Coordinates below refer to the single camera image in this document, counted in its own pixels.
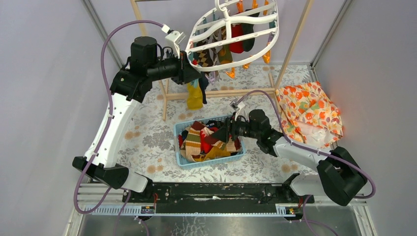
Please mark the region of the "white round clip hanger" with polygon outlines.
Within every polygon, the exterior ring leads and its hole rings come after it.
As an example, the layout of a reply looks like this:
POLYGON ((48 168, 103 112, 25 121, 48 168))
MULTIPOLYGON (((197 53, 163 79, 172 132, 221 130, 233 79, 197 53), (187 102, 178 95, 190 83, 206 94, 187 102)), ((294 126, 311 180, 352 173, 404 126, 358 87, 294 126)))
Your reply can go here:
POLYGON ((200 72, 235 68, 248 65, 265 56, 277 42, 279 33, 279 13, 275 0, 268 0, 264 5, 252 7, 250 10, 244 9, 242 0, 226 0, 223 3, 216 0, 214 2, 214 8, 206 12, 194 24, 186 44, 185 52, 188 59, 192 61, 194 59, 194 53, 197 51, 218 49, 223 46, 230 46, 234 43, 241 43, 266 35, 268 40, 264 48, 247 58, 237 61, 233 60, 226 64, 218 63, 211 67, 201 67, 191 62, 192 66, 200 72), (248 26, 263 25, 266 28, 241 35, 233 33, 233 27, 244 24, 248 26))

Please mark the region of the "striped beige brown sock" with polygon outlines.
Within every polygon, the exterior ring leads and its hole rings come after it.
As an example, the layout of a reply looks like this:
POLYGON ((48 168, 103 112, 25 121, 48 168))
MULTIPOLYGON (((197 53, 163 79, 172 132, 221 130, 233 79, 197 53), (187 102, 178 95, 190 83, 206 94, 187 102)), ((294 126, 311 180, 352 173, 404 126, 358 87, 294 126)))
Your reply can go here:
POLYGON ((195 121, 187 127, 187 136, 180 145, 180 154, 190 162, 203 162, 221 157, 231 156, 232 153, 226 150, 226 143, 218 140, 206 141, 218 128, 208 128, 199 121, 195 121))

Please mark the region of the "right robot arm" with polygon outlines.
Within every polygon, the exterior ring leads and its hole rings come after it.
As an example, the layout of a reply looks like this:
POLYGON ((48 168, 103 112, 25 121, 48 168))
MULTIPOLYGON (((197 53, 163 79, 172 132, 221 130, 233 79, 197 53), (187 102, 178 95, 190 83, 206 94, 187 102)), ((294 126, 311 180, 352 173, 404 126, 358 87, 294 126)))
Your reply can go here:
POLYGON ((283 187, 282 196, 290 203, 301 196, 313 195, 327 196, 334 203, 346 206, 368 183, 368 178, 345 148, 319 149, 291 140, 272 128, 261 109, 251 111, 248 118, 236 113, 226 117, 223 125, 205 141, 227 142, 240 137, 256 140, 265 154, 291 159, 315 171, 314 175, 299 174, 283 187))

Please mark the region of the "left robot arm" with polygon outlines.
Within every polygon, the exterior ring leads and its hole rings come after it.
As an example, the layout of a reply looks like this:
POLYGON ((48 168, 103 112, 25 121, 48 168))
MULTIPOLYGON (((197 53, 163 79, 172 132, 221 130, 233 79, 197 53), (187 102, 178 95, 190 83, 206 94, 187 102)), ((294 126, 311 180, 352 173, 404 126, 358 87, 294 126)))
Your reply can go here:
POLYGON ((157 55, 162 47, 155 38, 135 38, 131 55, 110 85, 108 111, 90 148, 84 156, 75 157, 72 162, 75 169, 85 171, 90 178, 111 188, 134 191, 140 202, 151 199, 153 190, 148 186, 151 180, 117 163, 128 123, 146 93, 152 89, 153 82, 172 79, 178 85, 184 85, 201 77, 189 63, 186 52, 179 48, 182 36, 175 31, 165 39, 173 52, 163 59, 157 55))

